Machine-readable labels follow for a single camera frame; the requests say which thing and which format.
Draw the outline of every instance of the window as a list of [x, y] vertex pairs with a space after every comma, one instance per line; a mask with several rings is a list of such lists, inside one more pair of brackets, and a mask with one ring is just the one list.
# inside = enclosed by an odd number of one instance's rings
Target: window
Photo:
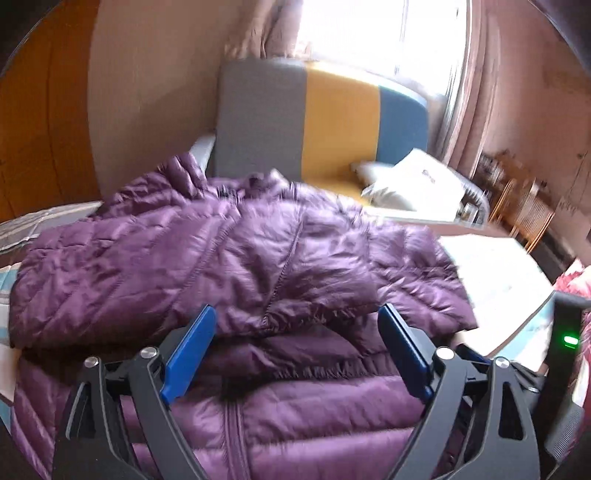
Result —
[[304, 0], [298, 47], [448, 95], [465, 50], [466, 1]]

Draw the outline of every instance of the blue gripper pad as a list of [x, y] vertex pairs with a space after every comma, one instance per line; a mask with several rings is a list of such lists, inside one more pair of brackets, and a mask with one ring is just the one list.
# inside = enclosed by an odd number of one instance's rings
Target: blue gripper pad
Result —
[[216, 330], [216, 311], [207, 305], [186, 327], [186, 332], [166, 362], [160, 396], [166, 405], [187, 392]]
[[433, 397], [431, 365], [435, 346], [426, 335], [419, 338], [412, 330], [392, 305], [386, 304], [380, 308], [379, 334], [408, 392], [426, 404]]

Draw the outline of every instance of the paper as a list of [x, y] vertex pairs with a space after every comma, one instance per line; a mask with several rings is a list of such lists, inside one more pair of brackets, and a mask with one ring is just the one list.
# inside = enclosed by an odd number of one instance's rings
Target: paper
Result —
[[441, 237], [458, 267], [478, 328], [459, 334], [481, 355], [495, 353], [552, 294], [552, 285], [513, 238]]

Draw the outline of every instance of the wooden cabinet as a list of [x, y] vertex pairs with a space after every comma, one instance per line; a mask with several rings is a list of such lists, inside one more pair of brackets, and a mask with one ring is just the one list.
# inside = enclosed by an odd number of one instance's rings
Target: wooden cabinet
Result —
[[99, 197], [87, 120], [100, 0], [65, 0], [0, 79], [0, 221]]

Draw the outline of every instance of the jacket zipper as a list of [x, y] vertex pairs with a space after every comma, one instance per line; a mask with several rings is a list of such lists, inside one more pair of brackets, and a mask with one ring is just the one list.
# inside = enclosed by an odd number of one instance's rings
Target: jacket zipper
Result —
[[232, 480], [251, 480], [250, 469], [246, 461], [241, 423], [238, 402], [228, 401], [226, 403], [225, 427], [230, 478]]

